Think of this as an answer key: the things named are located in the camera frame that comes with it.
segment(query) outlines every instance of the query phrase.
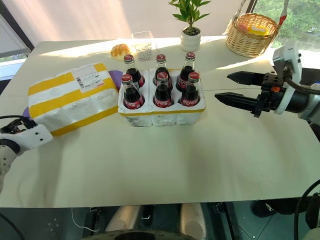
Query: basket handle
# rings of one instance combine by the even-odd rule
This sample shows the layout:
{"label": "basket handle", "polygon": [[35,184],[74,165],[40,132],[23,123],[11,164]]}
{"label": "basket handle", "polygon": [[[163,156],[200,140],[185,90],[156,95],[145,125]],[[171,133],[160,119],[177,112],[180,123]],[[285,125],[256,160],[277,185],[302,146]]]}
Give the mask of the basket handle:
{"label": "basket handle", "polygon": [[[241,0],[240,6],[239,6],[237,12],[233,15],[233,17],[232,17],[232,19],[230,20],[230,22],[229,22],[229,24],[228,24],[225,32],[223,33],[223,35],[228,34],[231,24],[240,16],[241,10],[242,10],[242,8],[244,7],[246,1],[247,1],[247,0]],[[289,3],[289,0],[284,0],[284,1],[283,1],[283,9],[282,9],[282,12],[281,12],[281,15],[280,15],[280,18],[279,18],[279,23],[278,23],[278,27],[279,27],[279,28],[282,26],[282,24],[284,23],[284,21],[285,21],[286,18],[287,18],[287,14],[288,14],[288,3]]]}

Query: yellow tape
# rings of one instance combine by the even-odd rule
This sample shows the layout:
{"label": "yellow tape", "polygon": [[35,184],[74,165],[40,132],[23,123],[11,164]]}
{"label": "yellow tape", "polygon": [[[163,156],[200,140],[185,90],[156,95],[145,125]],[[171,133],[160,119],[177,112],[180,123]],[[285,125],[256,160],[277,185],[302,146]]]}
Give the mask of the yellow tape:
{"label": "yellow tape", "polygon": [[57,108],[61,108],[67,104],[73,103],[75,101],[87,98],[91,95],[97,94],[103,90],[115,89],[117,90],[114,82],[110,77],[103,80],[104,85],[99,86],[95,89],[82,93],[79,89],[69,92],[61,97],[57,97],[48,101],[40,102],[36,105],[29,107],[29,113],[32,118],[36,118],[42,114],[52,111]]}
{"label": "yellow tape", "polygon": [[159,115],[159,114],[194,114],[194,113],[202,113],[205,109],[206,108],[197,109],[197,110],[152,111],[152,112],[139,112],[139,113],[119,112],[119,114],[124,117],[149,116],[149,115]]}
{"label": "yellow tape", "polygon": [[93,66],[97,72],[107,71],[107,68],[103,63],[97,63]]}
{"label": "yellow tape", "polygon": [[70,124],[68,126],[60,128],[58,130],[52,131],[51,134],[53,136],[61,136],[63,134],[71,132],[71,131],[73,131],[75,129],[78,129],[78,128],[86,126],[86,125],[89,125],[89,124],[91,124],[91,123],[93,123],[95,121],[98,121],[98,120],[103,119],[103,118],[105,118],[107,116],[115,114],[117,111],[118,111],[118,107],[117,106],[109,108],[109,109],[107,109],[105,111],[99,112],[99,113],[97,113],[95,115],[92,115],[90,117],[87,117],[85,119],[77,121],[77,122],[75,122],[73,124]]}
{"label": "yellow tape", "polygon": [[[102,72],[107,70],[106,66],[103,63],[97,63],[97,64],[94,64],[93,66],[97,72]],[[69,83],[74,80],[75,80],[74,76],[72,75],[71,72],[62,74],[60,76],[39,82],[29,87],[28,96],[42,92],[44,90],[52,89],[54,87]]]}

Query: black cable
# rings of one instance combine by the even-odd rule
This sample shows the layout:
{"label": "black cable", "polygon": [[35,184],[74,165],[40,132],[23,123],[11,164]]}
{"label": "black cable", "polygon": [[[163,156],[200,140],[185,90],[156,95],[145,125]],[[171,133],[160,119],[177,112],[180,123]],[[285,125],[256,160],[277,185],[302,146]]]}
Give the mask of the black cable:
{"label": "black cable", "polygon": [[320,179],[316,181],[314,184],[312,184],[302,195],[300,200],[298,201],[295,211],[294,211],[294,219],[293,219],[293,236],[294,240],[299,240],[299,230],[298,230],[298,223],[299,223],[299,211],[300,211],[300,205],[301,203],[306,200],[307,196],[311,193],[313,189],[315,189],[316,186],[320,184]]}
{"label": "black cable", "polygon": [[298,92],[301,92],[304,94],[320,95],[320,90],[313,89],[310,86],[301,85],[292,81],[292,72],[293,72],[293,69],[292,69],[291,63],[286,62],[284,65],[284,71],[283,71],[283,81],[287,82],[292,88],[294,88]]}
{"label": "black cable", "polygon": [[28,119],[26,116],[21,116],[21,115],[7,115],[7,116],[0,116],[0,119],[13,119],[13,118],[18,118],[18,119]]}
{"label": "black cable", "polygon": [[13,230],[19,235],[21,240],[26,240],[26,238],[24,237],[24,235],[22,234],[22,232],[20,231],[20,229],[12,222],[10,221],[5,215],[3,215],[2,213],[0,213],[0,217],[5,220],[12,228]]}

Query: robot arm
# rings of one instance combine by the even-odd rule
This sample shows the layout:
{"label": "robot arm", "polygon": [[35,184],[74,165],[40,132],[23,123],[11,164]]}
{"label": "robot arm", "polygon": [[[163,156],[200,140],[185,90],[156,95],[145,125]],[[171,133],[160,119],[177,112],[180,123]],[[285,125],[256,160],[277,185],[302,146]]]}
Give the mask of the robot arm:
{"label": "robot arm", "polygon": [[53,139],[48,129],[24,116],[2,116],[0,119],[18,118],[0,128],[0,193],[4,178],[12,162],[27,150],[37,148]]}
{"label": "robot arm", "polygon": [[238,84],[261,86],[257,98],[232,92],[217,93],[215,97],[228,106],[250,111],[257,118],[262,111],[273,110],[276,114],[288,111],[320,125],[320,83],[299,84],[302,76],[300,57],[295,43],[289,42],[274,52],[276,73],[239,71],[227,76]]}

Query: white tabletop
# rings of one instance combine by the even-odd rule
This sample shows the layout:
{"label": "white tabletop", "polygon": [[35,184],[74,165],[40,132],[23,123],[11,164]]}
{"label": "white tabletop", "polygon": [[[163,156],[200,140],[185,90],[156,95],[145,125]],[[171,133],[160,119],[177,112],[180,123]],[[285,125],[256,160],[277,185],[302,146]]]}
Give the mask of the white tabletop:
{"label": "white tabletop", "polygon": [[[172,43],[179,40],[157,40],[158,52],[167,55],[169,68],[180,68],[185,52],[179,46],[162,47]],[[40,43],[0,96],[1,115],[22,113],[29,85],[41,79],[96,62],[122,70],[123,63],[105,52],[114,44]],[[223,39],[203,43],[196,56],[206,101],[198,122],[131,127],[116,113],[55,137],[12,164],[0,206],[118,206],[300,196],[319,177],[320,145],[308,124],[288,112],[263,112],[255,118],[214,98],[222,92],[255,98],[260,92],[257,86],[236,84],[226,75],[240,70],[268,72],[272,70],[268,60],[238,56]],[[149,61],[138,67],[154,65]]]}

